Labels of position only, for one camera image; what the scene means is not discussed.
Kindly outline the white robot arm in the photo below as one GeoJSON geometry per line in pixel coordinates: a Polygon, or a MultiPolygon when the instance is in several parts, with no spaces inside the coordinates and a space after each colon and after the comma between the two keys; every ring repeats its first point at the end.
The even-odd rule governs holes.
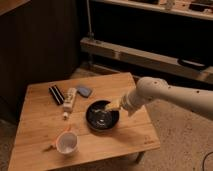
{"type": "Polygon", "coordinates": [[[134,89],[106,105],[106,111],[124,109],[132,116],[156,99],[173,103],[213,121],[213,91],[169,85],[164,79],[142,77],[134,89]]]}

